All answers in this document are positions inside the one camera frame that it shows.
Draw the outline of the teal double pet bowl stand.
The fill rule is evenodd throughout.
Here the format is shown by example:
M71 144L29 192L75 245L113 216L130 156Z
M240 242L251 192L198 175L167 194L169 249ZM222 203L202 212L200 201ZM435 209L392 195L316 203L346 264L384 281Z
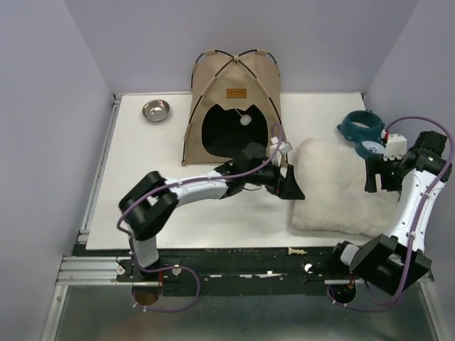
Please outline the teal double pet bowl stand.
M361 158L383 156L385 145L381 133L385 123L378 115L365 110L353 111L336 128L346 141L354 144L355 152Z

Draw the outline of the white fluffy cushion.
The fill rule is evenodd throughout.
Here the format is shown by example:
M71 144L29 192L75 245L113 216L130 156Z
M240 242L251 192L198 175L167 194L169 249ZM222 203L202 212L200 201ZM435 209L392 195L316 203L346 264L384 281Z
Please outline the white fluffy cushion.
M297 149L294 174L305 195L294 202L295 228L369 237L390 231L399 194L365 192L365 161L353 148L306 139Z

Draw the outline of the steel pet bowl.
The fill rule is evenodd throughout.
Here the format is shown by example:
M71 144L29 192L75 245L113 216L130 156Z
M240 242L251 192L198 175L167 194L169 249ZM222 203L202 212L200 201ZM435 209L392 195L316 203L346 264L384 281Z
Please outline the steel pet bowl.
M164 99L148 101L142 108L142 115L148 122L158 124L165 121L170 114L170 106Z

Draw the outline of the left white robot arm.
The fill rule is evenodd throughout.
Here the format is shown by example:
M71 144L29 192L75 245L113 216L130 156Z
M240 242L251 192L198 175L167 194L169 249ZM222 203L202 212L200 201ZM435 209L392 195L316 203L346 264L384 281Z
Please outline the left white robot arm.
M266 149L252 142L232 160L226 161L200 177L172 180L160 172L147 173L120 201L120 222L129 226L117 229L129 236L136 261L133 272L143 281L157 274L159 253L156 235L164 228L173 211L201 200L221 200L232 197L246 184L264 187L268 193L283 200L304 200L289 164L285 175L281 166L266 156Z

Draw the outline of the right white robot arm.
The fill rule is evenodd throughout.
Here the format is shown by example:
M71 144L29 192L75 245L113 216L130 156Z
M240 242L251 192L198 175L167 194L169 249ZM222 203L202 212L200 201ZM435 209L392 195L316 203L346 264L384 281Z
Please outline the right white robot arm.
M451 174L451 164L442 157L446 141L438 132L423 131L398 156L366 160L366 192L381 188L400 193L392 228L359 247L347 241L337 244L327 261L330 275L351 273L393 295L430 270L424 237L434 202Z

